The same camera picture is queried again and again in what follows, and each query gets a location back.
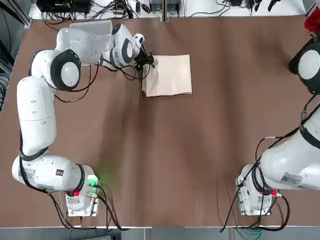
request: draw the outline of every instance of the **brown table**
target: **brown table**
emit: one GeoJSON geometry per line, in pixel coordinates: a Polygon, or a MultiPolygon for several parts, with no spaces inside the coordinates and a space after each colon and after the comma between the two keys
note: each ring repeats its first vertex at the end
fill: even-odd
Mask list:
{"type": "MultiPolygon", "coordinates": [[[[56,101],[57,138],[49,150],[93,167],[111,189],[122,226],[221,226],[235,193],[235,177],[254,161],[258,141],[283,135],[300,121],[309,94],[286,67],[309,38],[304,17],[113,24],[119,22],[132,34],[142,33],[155,55],[189,54],[193,94],[146,98],[140,81],[101,68],[83,100],[56,101]]],[[[16,85],[27,76],[37,50],[56,46],[56,35],[42,22],[33,22],[16,59],[0,116],[0,227],[61,225],[50,199],[11,175],[19,147],[16,85]]],[[[81,71],[84,86],[89,70],[81,71]]],[[[289,225],[320,225],[320,192],[283,193],[291,206],[289,225]]],[[[264,223],[279,225],[279,210],[272,213],[264,223]]],[[[98,217],[84,221],[105,225],[103,206],[98,217]]],[[[240,225],[252,222],[252,217],[239,219],[240,225]]],[[[228,226],[234,225],[231,215],[228,226]]]]}

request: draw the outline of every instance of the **floor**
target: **floor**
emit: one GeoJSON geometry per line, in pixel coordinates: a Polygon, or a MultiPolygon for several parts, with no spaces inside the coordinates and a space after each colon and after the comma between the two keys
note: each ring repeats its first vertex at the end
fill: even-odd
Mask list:
{"type": "MultiPolygon", "coordinates": [[[[30,8],[29,0],[16,0],[20,6],[27,12],[30,8]]],[[[305,9],[308,10],[313,0],[303,0],[305,9]]],[[[19,45],[23,36],[24,26],[18,23],[11,16],[7,17],[8,26],[10,30],[11,38],[11,54],[15,58],[19,45]]],[[[10,41],[8,35],[8,29],[5,25],[4,17],[0,12],[0,40],[9,48],[10,41]]],[[[144,240],[146,237],[143,229],[132,229],[122,234],[115,230],[111,232],[112,238],[100,238],[100,239],[112,239],[112,240],[144,240]]],[[[184,228],[184,227],[157,227],[150,230],[151,240],[240,240],[242,238],[233,229],[231,232],[226,229],[223,233],[219,232],[219,228],[184,228]]],[[[64,228],[20,228],[20,229],[9,229],[0,228],[0,239],[1,240],[80,240],[89,239],[94,237],[101,237],[105,235],[103,229],[98,230],[73,230],[64,228]]],[[[287,227],[281,232],[263,232],[261,235],[262,240],[313,240],[319,239],[320,228],[319,227],[287,227]]],[[[248,240],[255,240],[255,236],[246,237],[248,240]]]]}

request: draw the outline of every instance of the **folded cloth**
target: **folded cloth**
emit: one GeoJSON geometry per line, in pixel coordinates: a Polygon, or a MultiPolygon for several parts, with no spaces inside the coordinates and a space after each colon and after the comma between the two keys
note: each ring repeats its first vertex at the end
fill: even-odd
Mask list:
{"type": "Polygon", "coordinates": [[[147,97],[192,94],[190,55],[154,55],[155,68],[143,67],[142,90],[147,97]]]}

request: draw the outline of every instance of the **white robotic arm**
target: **white robotic arm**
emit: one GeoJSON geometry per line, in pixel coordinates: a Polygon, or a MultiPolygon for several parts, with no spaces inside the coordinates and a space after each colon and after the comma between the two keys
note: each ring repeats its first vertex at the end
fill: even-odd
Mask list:
{"type": "Polygon", "coordinates": [[[61,29],[56,48],[37,52],[29,76],[17,85],[21,146],[12,175],[39,190],[64,191],[73,216],[92,216],[95,199],[89,193],[96,191],[93,186],[98,179],[91,167],[48,154],[57,135],[54,95],[57,90],[71,91],[77,87],[81,64],[102,65],[106,58],[112,62],[109,67],[117,69],[129,65],[140,54],[142,35],[132,37],[123,25],[117,25],[112,35],[114,48],[103,52],[105,43],[94,34],[77,28],[61,29]]]}
{"type": "MultiPolygon", "coordinates": [[[[300,58],[298,75],[313,95],[320,94],[320,45],[310,45],[300,58]]],[[[320,110],[317,109],[299,130],[282,144],[267,149],[260,169],[247,164],[236,179],[242,215],[269,213],[276,190],[320,190],[320,110]]]]}

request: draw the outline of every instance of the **label sticker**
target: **label sticker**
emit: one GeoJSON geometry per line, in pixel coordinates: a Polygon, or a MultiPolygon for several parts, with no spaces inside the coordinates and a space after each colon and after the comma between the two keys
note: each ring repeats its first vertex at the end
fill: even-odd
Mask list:
{"type": "MultiPolygon", "coordinates": [[[[24,172],[25,172],[25,176],[28,179],[29,183],[30,184],[34,184],[35,183],[35,180],[34,180],[35,170],[34,169],[25,168],[24,172]]],[[[19,175],[19,179],[21,179],[21,181],[23,182],[24,179],[22,178],[22,175],[21,175],[21,172],[20,172],[20,168],[19,168],[19,171],[18,171],[18,175],[19,175]]]]}
{"type": "Polygon", "coordinates": [[[290,185],[292,187],[297,187],[302,181],[302,177],[299,175],[292,175],[288,172],[286,172],[281,180],[280,183],[290,185]]]}
{"type": "MultiPolygon", "coordinates": [[[[258,196],[258,203],[262,202],[262,196],[258,196]]],[[[267,202],[270,202],[270,197],[264,196],[263,197],[263,203],[266,204],[267,202]]]]}
{"type": "Polygon", "coordinates": [[[38,184],[38,187],[43,189],[55,189],[54,186],[45,185],[45,184],[38,184]]]}
{"type": "Polygon", "coordinates": [[[62,177],[62,176],[64,175],[64,171],[63,171],[63,170],[60,170],[60,169],[57,169],[57,170],[55,171],[55,175],[62,177]]]}
{"type": "Polygon", "coordinates": [[[80,197],[74,196],[74,197],[68,197],[67,198],[68,204],[79,204],[80,203],[80,197]]]}

